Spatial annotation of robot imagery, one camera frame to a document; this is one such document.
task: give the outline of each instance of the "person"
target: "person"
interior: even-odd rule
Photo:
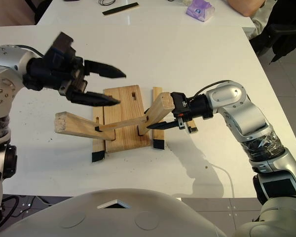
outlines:
[[[247,34],[249,40],[262,33],[276,4],[276,0],[227,0],[227,2],[243,16],[250,16],[255,24],[256,29]]]

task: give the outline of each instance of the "black rubber foot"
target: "black rubber foot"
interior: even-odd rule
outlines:
[[[198,132],[197,127],[191,127],[191,126],[189,126],[187,129],[188,129],[188,132],[189,133],[196,133],[196,132]]]
[[[92,162],[103,160],[104,156],[105,156],[105,151],[92,152]]]
[[[164,140],[154,139],[153,148],[164,150]]]

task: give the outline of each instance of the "wooden plank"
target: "wooden plank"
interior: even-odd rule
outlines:
[[[114,122],[114,123],[110,123],[110,124],[106,124],[106,125],[101,125],[101,126],[99,126],[99,131],[102,131],[102,132],[110,131],[110,130],[114,130],[114,129],[117,129],[120,127],[127,127],[130,125],[138,125],[138,124],[146,122],[146,121],[147,121],[147,117],[141,116],[138,118],[132,118],[132,119],[124,120],[121,122]]]
[[[93,121],[98,124],[104,124],[103,107],[93,107]],[[104,159],[105,157],[105,140],[93,139],[92,162]]]
[[[198,132],[198,129],[197,129],[196,124],[193,119],[191,121],[186,122],[186,124],[187,124],[188,132],[190,134]]]
[[[104,124],[144,116],[142,96],[138,85],[105,89],[104,93],[121,101],[118,105],[104,107]],[[106,152],[150,146],[149,135],[139,136],[137,127],[137,125],[131,125],[115,129],[116,139],[105,142]]]
[[[150,130],[147,128],[149,125],[160,122],[172,110],[174,110],[174,103],[170,93],[160,93],[146,112],[146,116],[148,116],[147,122],[138,125],[139,134],[146,134]]]
[[[156,100],[158,95],[162,92],[162,87],[153,87],[153,101]],[[154,129],[152,130],[152,137],[153,137],[153,148],[162,149],[164,150],[164,130]]]
[[[114,131],[97,132],[94,127],[99,126],[99,123],[68,112],[57,113],[54,124],[56,133],[104,140],[115,139]]]

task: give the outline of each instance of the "person's arm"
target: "person's arm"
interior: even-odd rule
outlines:
[[[243,16],[252,16],[265,0],[227,0],[229,5]]]

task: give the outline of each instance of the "floor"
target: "floor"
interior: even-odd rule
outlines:
[[[272,51],[259,58],[261,65],[280,101],[282,108],[296,136],[296,49],[283,59],[269,65],[273,57]],[[55,204],[69,197],[43,197]],[[183,198],[183,202],[216,224],[228,237],[242,224],[250,222],[259,216],[261,208],[256,198]],[[42,203],[37,197],[22,196],[14,215],[1,228],[4,230],[11,224],[34,214],[49,205]],[[13,207],[13,201],[5,203],[4,216]]]
[[[296,136],[296,49],[275,63],[272,50],[259,58]]]

